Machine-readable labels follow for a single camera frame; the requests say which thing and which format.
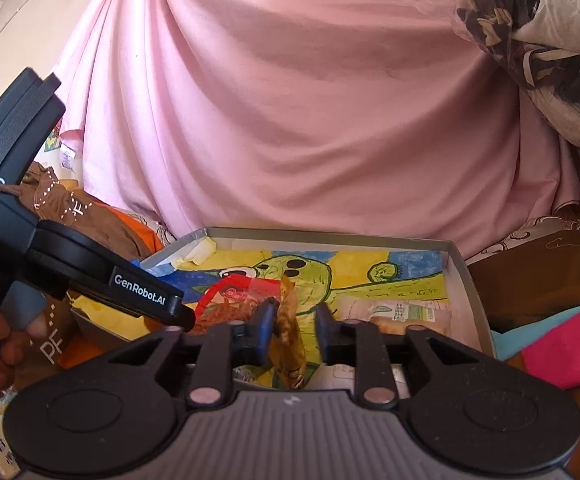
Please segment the gold foil snack packet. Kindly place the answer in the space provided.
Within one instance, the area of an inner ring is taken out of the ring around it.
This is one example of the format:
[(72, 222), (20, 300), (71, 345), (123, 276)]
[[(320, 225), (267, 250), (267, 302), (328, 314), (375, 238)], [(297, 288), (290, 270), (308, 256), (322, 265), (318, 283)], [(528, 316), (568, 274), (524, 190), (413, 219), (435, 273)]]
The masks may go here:
[(273, 323), (269, 359), (284, 388), (292, 390), (303, 387), (307, 370), (305, 347), (297, 322), (298, 308), (295, 284), (284, 275), (280, 282), (280, 301)]

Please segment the green label biscuit packet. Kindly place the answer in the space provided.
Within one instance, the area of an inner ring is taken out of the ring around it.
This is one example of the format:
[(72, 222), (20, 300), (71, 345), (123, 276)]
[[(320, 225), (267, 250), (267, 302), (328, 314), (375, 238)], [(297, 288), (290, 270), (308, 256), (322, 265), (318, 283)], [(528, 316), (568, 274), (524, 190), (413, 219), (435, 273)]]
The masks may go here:
[(411, 325), (421, 325), (443, 335), (450, 333), (451, 312), (447, 300), (342, 296), (333, 301), (332, 307), (342, 321), (369, 322), (383, 334), (404, 335)]

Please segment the red dried tofu packet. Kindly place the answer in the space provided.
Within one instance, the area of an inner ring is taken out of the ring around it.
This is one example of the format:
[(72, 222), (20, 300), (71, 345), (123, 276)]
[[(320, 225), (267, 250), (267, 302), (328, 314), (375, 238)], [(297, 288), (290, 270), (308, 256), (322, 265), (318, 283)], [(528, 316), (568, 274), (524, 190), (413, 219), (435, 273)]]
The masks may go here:
[(280, 282), (267, 278), (229, 275), (212, 285), (194, 309), (195, 324), (191, 334), (205, 334), (215, 324), (247, 322), (266, 299), (280, 299)]

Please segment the pink hanging sheet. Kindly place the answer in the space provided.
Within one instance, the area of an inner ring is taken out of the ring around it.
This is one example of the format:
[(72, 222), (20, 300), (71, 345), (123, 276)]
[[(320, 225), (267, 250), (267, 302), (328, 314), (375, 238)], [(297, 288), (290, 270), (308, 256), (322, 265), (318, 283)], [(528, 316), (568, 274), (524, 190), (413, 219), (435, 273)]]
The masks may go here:
[(165, 223), (450, 240), (580, 199), (568, 145), (389, 0), (92, 0), (55, 68), (88, 193)]

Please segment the grey cardboard tray box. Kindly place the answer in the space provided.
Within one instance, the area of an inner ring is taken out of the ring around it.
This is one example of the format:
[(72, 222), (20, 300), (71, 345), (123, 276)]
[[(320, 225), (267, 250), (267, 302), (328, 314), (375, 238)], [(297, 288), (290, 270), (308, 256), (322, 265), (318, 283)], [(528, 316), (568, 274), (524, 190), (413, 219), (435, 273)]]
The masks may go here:
[(137, 266), (183, 291), (197, 307), (222, 278), (240, 274), (280, 281), (285, 275), (299, 298), (297, 322), (307, 357), (308, 388), (347, 388), (350, 368), (322, 366), (315, 334), (315, 307), (322, 302), (339, 318), (333, 301), (373, 299), (447, 300), (447, 335), (495, 356), (490, 329), (468, 268), (454, 243), (299, 231), (204, 228), (180, 237)]

